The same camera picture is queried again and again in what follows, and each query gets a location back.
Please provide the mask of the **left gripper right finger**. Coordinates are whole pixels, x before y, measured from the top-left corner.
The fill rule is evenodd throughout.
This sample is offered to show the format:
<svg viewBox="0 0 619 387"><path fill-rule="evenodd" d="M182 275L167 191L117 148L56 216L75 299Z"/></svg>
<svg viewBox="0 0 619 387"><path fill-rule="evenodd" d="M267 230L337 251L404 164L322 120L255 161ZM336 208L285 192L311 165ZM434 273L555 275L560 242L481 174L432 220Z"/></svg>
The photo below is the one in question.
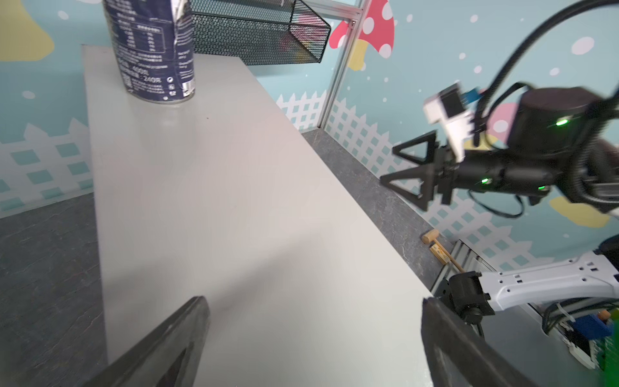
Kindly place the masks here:
<svg viewBox="0 0 619 387"><path fill-rule="evenodd" d="M422 343L435 386L534 386L437 298L422 303Z"/></svg>

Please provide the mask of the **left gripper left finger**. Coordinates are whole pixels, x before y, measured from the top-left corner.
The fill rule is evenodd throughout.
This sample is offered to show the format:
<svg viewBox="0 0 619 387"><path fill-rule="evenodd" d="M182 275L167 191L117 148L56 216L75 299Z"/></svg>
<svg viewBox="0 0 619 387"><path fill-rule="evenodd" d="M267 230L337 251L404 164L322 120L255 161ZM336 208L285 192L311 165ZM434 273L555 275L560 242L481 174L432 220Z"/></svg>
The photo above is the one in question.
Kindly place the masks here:
<svg viewBox="0 0 619 387"><path fill-rule="evenodd" d="M192 386L211 324L203 296L190 298L86 386Z"/></svg>

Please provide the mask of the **wooden toy hammer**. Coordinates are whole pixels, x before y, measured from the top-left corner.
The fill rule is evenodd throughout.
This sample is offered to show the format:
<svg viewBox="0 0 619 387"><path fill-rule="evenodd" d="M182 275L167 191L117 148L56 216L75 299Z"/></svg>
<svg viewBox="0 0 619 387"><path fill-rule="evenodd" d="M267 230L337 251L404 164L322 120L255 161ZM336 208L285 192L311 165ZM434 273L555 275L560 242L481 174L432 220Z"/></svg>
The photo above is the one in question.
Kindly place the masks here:
<svg viewBox="0 0 619 387"><path fill-rule="evenodd" d="M449 251L438 241L438 237L440 237L440 232L436 229L433 229L426 234L422 235L421 240L422 243L427 245L433 255L443 264L443 265L452 265L456 268L460 273L464 273L464 268L454 259L454 257L449 253Z"/></svg>

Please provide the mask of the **grey metal cabinet counter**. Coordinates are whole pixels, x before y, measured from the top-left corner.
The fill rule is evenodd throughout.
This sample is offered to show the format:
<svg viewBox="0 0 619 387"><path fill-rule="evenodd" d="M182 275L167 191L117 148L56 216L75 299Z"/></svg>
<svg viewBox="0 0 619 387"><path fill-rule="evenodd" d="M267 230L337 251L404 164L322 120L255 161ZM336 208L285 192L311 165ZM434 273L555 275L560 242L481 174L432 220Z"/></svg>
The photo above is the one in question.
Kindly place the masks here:
<svg viewBox="0 0 619 387"><path fill-rule="evenodd" d="M110 361L201 295L198 386L431 385L427 287L242 61L168 105L82 56Z"/></svg>

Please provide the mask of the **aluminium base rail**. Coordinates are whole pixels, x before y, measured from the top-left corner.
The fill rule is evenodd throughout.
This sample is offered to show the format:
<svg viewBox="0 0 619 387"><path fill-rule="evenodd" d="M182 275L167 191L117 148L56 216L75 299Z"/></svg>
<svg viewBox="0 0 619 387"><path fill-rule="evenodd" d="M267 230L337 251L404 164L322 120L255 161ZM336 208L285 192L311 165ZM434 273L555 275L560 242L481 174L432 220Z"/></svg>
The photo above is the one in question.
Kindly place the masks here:
<svg viewBox="0 0 619 387"><path fill-rule="evenodd" d="M445 265L432 290L478 335L487 316L540 306L545 335L559 330L569 352L588 369L617 369L617 237L583 256L528 269L493 271L463 242L450 253L465 272Z"/></svg>

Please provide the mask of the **dark blue tall can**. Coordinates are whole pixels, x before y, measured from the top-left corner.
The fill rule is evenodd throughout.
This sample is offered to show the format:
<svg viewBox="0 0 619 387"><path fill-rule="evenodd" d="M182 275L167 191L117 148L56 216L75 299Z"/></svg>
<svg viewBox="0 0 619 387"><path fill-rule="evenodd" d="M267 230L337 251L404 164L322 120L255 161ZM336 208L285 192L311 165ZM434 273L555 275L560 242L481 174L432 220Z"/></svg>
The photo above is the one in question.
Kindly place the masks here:
<svg viewBox="0 0 619 387"><path fill-rule="evenodd" d="M164 104L194 96L191 2L105 0L103 9L128 93Z"/></svg>

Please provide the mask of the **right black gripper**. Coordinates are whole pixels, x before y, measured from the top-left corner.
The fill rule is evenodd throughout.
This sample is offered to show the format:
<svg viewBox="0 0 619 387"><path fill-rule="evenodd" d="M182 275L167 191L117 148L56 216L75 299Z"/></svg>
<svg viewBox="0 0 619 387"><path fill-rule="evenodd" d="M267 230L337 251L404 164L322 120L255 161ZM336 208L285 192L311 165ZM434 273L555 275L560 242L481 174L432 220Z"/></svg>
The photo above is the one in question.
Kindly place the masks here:
<svg viewBox="0 0 619 387"><path fill-rule="evenodd" d="M436 144L437 132L427 132L392 148L393 156L415 165L380 177L380 184L421 211L439 198L451 206L459 162L449 145Z"/></svg>

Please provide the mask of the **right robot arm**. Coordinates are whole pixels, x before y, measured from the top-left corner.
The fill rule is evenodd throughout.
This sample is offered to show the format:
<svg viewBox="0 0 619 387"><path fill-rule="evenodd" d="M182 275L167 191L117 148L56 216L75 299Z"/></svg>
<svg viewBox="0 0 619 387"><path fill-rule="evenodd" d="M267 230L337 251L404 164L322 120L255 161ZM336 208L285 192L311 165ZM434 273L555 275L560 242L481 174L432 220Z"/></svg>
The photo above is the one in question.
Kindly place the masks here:
<svg viewBox="0 0 619 387"><path fill-rule="evenodd" d="M580 1L544 21L517 47L468 111L458 85L429 98L424 111L439 124L436 132L393 147L394 156L410 169L385 174L380 183L420 210L440 197L451 203L453 192L470 198L481 193L512 195L521 208L535 206L558 189L569 203L584 204L602 214L618 210L618 151L603 140L608 122L618 117L618 98L602 98L583 87L536 88L512 85L520 92L514 122L504 148L467 150L464 141L485 140L493 112L506 99L499 87L526 51L554 27L603 1ZM618 304L618 239L600 244L590 258L571 259L533 269L498 272L459 271L447 281L442 302L466 324L480 327L483 317L530 303L546 304L543 330L549 332L577 314Z"/></svg>

